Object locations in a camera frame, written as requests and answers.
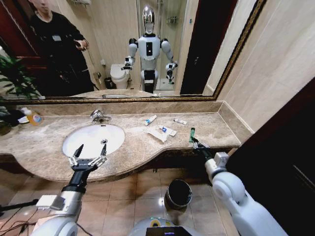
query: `faucet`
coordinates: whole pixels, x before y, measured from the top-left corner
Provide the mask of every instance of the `faucet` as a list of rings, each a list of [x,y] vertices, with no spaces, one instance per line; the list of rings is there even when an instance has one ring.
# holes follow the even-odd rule
[[[92,124],[96,124],[97,122],[102,123],[104,120],[105,121],[110,121],[112,118],[104,116],[103,113],[100,110],[95,110],[91,113],[90,118],[92,120]]]

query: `gold mirror frame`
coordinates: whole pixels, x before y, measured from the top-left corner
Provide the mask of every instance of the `gold mirror frame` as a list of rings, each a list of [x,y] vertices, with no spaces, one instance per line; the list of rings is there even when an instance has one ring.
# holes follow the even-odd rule
[[[113,102],[179,102],[179,101],[215,101],[219,96],[233,66],[248,39],[256,20],[258,19],[263,6],[267,0],[257,0],[252,12],[243,28],[231,57],[224,69],[219,83],[212,96],[201,95],[180,95],[172,97],[137,97],[137,98],[81,98],[81,97],[47,97],[43,100],[3,100],[1,104],[7,105],[29,105],[29,104],[71,104],[71,103],[113,103]]]

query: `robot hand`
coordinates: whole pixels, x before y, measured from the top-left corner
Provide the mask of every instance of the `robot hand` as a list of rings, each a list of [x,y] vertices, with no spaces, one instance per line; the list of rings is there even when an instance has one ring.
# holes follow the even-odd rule
[[[178,66],[177,62],[171,62],[166,65],[166,78],[168,79],[170,84],[174,84],[174,75],[173,75],[173,70]]]
[[[125,58],[125,66],[122,67],[122,70],[132,70],[132,65],[134,64],[134,58],[128,56]]]

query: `person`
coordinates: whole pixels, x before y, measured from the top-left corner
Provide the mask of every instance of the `person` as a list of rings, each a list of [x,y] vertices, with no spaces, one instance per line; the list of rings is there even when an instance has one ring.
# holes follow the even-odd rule
[[[87,63],[82,54],[88,41],[64,15],[50,8],[49,0],[29,0],[36,8],[31,26],[48,58],[49,81],[54,96],[72,96],[94,91]]]

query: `yellow bottle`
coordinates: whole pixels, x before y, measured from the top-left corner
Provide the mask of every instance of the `yellow bottle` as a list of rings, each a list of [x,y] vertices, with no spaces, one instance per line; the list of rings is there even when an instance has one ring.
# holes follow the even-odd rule
[[[24,107],[21,109],[23,111],[23,113],[26,115],[26,117],[28,118],[29,122],[32,125],[39,125],[43,122],[43,117],[41,117],[39,114],[37,114],[36,112]]]

